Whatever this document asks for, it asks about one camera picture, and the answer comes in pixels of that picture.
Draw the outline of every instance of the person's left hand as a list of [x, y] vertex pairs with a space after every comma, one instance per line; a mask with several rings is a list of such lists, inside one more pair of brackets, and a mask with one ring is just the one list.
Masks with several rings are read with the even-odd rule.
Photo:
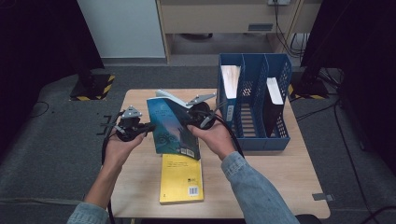
[[114, 134], [115, 132], [115, 129], [111, 131], [111, 137], [107, 143], [105, 162], [103, 166], [120, 170], [132, 150], [142, 143], [143, 139], [146, 137], [146, 133], [139, 134], [130, 142], [122, 142], [117, 135]]

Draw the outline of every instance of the book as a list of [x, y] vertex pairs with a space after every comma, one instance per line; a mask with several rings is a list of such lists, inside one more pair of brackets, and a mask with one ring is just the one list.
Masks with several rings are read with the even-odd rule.
[[221, 79], [224, 87], [223, 99], [219, 99], [219, 104], [224, 104], [221, 109], [226, 124], [233, 127], [233, 112], [236, 105], [236, 96], [238, 91], [238, 82], [241, 73], [241, 66], [237, 65], [222, 65]]
[[198, 203], [203, 200], [201, 160], [163, 154], [160, 204]]
[[273, 136], [276, 121], [283, 112], [284, 102], [275, 77], [267, 78], [267, 88], [264, 94], [262, 120], [267, 137]]
[[158, 154], [181, 154], [196, 160], [201, 159], [198, 138], [192, 135], [184, 121], [189, 120], [188, 107], [175, 101], [176, 96], [167, 95], [147, 99], [155, 150]]

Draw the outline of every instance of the yellow book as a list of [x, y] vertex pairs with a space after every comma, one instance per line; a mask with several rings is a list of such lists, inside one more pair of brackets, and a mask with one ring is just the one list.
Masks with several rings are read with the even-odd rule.
[[201, 160], [163, 154], [160, 204], [198, 203], [203, 200]]

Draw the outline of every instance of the white wall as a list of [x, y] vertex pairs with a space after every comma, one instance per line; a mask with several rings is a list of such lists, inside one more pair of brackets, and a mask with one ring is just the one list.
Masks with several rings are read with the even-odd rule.
[[165, 58], [155, 0], [78, 0], [102, 58]]

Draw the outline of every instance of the denim sleeve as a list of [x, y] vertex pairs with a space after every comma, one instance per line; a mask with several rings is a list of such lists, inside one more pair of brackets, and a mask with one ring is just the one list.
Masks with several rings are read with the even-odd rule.
[[246, 223], [299, 223], [274, 185], [238, 152], [227, 156], [221, 169], [231, 183]]
[[107, 218], [108, 213], [105, 209], [92, 203], [79, 203], [69, 220], [67, 220], [67, 224], [106, 224]]

